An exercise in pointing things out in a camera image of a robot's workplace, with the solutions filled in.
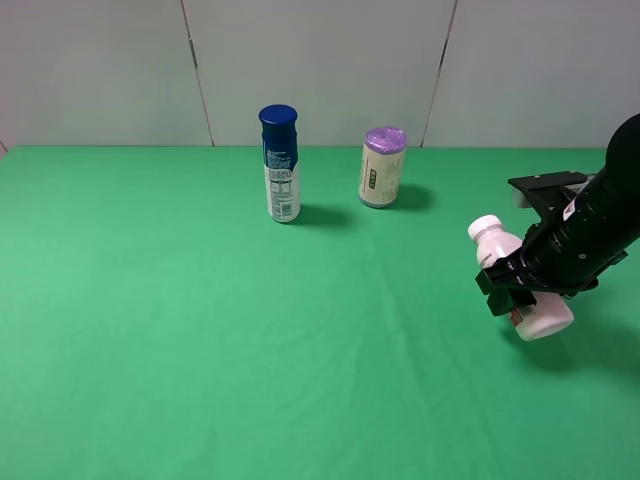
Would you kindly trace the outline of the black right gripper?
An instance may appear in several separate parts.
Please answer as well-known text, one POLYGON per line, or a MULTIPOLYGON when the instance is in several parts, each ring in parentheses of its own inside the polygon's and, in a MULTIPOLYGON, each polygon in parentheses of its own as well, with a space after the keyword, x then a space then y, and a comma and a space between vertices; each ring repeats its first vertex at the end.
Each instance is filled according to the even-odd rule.
POLYGON ((508 256, 487 255, 475 278, 494 317, 537 304, 529 290, 574 296, 599 285, 598 277, 626 256, 628 225, 591 220, 555 224, 508 256), (496 286, 488 271, 507 272, 518 288, 496 286))

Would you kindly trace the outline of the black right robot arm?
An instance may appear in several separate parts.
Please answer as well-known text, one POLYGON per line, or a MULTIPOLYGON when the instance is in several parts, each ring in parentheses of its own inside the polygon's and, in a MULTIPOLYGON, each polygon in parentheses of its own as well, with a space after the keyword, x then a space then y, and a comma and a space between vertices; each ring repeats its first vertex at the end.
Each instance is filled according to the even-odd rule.
POLYGON ((520 247, 477 275, 491 313, 533 305, 537 292, 572 298, 596 288, 639 237, 638 116, 615 131, 595 175, 562 171, 508 183, 540 220, 520 247))

